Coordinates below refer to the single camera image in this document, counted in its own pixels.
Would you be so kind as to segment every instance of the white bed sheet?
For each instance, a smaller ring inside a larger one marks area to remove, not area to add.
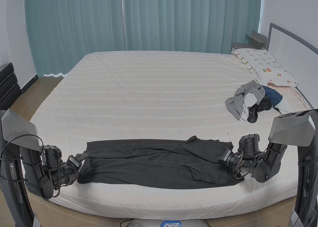
[[[63,154],[81,153],[86,142],[115,139],[200,139],[229,141],[260,135],[268,144],[275,110],[259,113],[254,124],[236,120],[223,106],[235,90],[253,80],[233,55],[115,51],[86,55],[41,104],[31,122],[44,144]],[[288,87],[294,110],[309,106]],[[103,183],[63,187],[51,201],[106,217],[147,219],[215,218],[264,208],[296,195],[297,149],[288,146],[280,172],[266,183],[251,177],[228,187],[172,190]]]

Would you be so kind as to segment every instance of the headboard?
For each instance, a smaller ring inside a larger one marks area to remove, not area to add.
[[[299,83],[297,89],[318,108],[318,49],[271,23],[266,49]]]

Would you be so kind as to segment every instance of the gray towel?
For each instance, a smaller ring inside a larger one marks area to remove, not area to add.
[[[253,93],[257,98],[257,102],[260,103],[265,97],[264,88],[258,84],[255,80],[241,85],[234,94],[234,97],[230,97],[225,101],[225,106],[229,112],[237,119],[240,120],[243,112],[244,95],[247,93]]]

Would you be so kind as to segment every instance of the curtain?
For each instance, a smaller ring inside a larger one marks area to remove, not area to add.
[[[261,0],[123,0],[127,50],[229,54],[258,30]]]
[[[25,0],[38,76],[68,73],[86,54],[125,50],[121,0]]]

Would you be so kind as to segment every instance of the white wall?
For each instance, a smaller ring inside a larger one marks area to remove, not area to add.
[[[20,88],[36,71],[26,34],[24,0],[0,0],[0,64],[12,62]]]
[[[318,48],[318,0],[262,0],[259,33],[274,23]]]

